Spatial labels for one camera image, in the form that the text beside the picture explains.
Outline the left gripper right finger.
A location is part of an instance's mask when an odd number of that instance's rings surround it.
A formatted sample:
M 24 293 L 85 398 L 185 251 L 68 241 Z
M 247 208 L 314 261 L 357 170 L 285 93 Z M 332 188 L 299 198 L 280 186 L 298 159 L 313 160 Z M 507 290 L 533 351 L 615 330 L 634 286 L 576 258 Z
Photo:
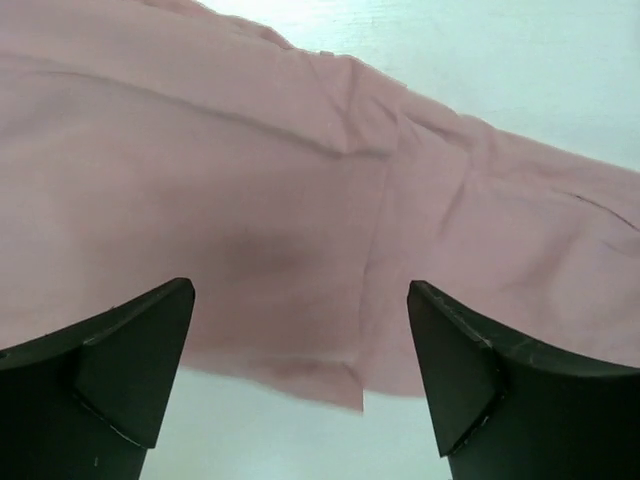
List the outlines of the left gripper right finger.
M 456 480 L 639 475 L 639 372 L 562 350 L 424 281 L 407 297 L 439 454 Z

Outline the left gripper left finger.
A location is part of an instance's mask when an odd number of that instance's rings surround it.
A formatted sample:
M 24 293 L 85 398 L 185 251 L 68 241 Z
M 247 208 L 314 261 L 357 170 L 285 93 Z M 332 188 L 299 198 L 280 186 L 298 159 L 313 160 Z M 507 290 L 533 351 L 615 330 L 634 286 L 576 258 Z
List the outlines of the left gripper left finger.
M 139 478 L 195 303 L 186 278 L 1 352 L 5 480 Z

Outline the pink trousers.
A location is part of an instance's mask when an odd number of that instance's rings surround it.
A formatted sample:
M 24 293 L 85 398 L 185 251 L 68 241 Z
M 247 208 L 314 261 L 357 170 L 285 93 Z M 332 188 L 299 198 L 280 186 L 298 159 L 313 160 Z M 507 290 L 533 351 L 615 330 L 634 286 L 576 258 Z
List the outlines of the pink trousers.
M 1 5 L 1 343 L 175 278 L 184 362 L 359 410 L 419 396 L 425 280 L 639 363 L 639 176 L 192 1 Z

